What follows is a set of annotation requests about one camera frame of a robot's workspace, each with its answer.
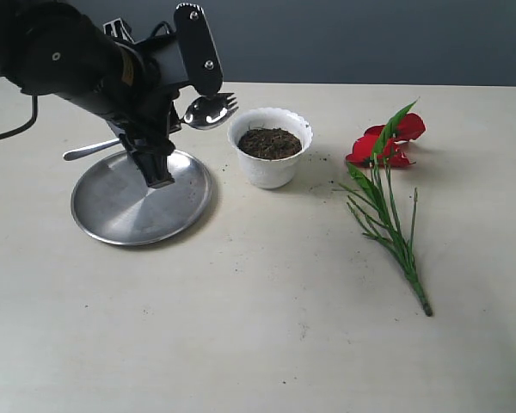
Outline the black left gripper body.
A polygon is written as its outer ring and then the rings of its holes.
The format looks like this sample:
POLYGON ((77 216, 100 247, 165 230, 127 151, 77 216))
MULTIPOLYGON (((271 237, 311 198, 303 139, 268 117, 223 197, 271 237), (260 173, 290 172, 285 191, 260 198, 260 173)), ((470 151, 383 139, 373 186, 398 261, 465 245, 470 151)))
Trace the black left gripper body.
POLYGON ((68 101, 105 120, 129 152, 169 155, 179 87, 158 54, 169 40, 77 40, 68 46, 68 101))

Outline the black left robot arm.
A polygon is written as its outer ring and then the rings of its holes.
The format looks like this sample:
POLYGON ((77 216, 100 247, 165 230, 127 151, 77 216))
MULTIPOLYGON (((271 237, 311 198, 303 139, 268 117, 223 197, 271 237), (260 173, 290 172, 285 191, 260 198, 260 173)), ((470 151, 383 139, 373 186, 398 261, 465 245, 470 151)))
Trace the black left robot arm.
POLYGON ((106 35, 62 1, 0 1, 0 77, 37 99, 56 95, 106 121, 150 188, 174 182, 178 93, 158 62, 106 35))

